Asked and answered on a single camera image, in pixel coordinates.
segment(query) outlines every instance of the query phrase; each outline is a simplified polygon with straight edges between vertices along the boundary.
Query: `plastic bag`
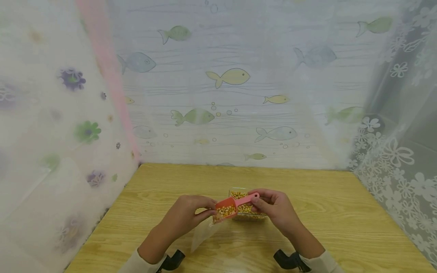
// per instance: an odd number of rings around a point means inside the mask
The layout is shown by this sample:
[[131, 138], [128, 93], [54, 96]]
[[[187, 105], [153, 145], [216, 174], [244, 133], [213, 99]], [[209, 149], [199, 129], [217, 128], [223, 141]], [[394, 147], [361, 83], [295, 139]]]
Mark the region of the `plastic bag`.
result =
[[191, 253], [200, 246], [203, 241], [213, 236], [219, 229], [221, 229], [227, 221], [223, 220], [214, 223], [213, 217], [209, 217], [201, 222], [195, 229], [193, 235], [193, 242], [191, 243]]

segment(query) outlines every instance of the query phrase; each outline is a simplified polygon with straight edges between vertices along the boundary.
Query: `white sleeve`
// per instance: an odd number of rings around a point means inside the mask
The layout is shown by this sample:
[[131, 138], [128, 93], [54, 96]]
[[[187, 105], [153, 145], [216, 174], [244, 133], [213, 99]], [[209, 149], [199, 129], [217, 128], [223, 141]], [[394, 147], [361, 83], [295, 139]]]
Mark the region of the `white sleeve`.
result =
[[317, 258], [307, 259], [302, 256], [300, 258], [311, 268], [310, 273], [344, 273], [343, 269], [326, 250]]
[[157, 264], [150, 264], [143, 260], [136, 249], [129, 260], [120, 268], [118, 273], [156, 273], [166, 258], [166, 254]]

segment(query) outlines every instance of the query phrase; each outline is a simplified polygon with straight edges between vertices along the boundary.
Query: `clear plastic container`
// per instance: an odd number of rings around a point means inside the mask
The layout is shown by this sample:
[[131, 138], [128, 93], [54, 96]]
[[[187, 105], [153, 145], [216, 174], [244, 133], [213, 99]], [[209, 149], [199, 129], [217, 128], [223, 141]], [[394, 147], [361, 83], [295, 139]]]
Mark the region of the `clear plastic container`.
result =
[[[247, 195], [249, 190], [246, 188], [233, 187], [229, 189], [229, 197], [240, 199]], [[252, 206], [247, 204], [238, 206], [237, 216], [232, 218], [234, 221], [250, 221], [250, 222], [262, 222], [267, 219], [267, 215], [259, 214], [251, 211]]]

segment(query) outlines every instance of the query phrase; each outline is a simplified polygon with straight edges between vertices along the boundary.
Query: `black bracket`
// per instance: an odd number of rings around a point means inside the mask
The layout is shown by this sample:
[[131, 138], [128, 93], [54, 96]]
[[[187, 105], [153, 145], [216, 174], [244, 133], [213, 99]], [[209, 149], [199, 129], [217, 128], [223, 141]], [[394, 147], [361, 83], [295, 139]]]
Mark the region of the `black bracket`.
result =
[[167, 257], [165, 257], [164, 262], [156, 273], [161, 273], [163, 269], [167, 271], [175, 270], [180, 266], [180, 263], [184, 258], [185, 255], [182, 253], [182, 251], [176, 250], [176, 252], [173, 254], [173, 257], [170, 257], [168, 255]]
[[295, 252], [287, 256], [282, 249], [278, 250], [273, 258], [282, 269], [293, 269], [298, 267], [301, 272], [310, 272], [309, 268], [300, 258], [299, 253]]

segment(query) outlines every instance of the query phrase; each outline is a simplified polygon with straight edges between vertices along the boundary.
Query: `wooden tabletop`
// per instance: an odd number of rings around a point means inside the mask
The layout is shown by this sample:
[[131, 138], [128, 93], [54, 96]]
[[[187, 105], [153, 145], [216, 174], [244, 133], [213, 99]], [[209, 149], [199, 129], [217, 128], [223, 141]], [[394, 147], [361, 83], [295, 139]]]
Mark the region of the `wooden tabletop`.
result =
[[[305, 226], [345, 272], [435, 272], [413, 243], [348, 172], [325, 170], [144, 164], [94, 230], [67, 273], [117, 272], [182, 194], [226, 198], [231, 187], [286, 192]], [[292, 246], [269, 220], [225, 221], [191, 253], [193, 232], [167, 252], [187, 257], [174, 272], [298, 272], [273, 254]]]

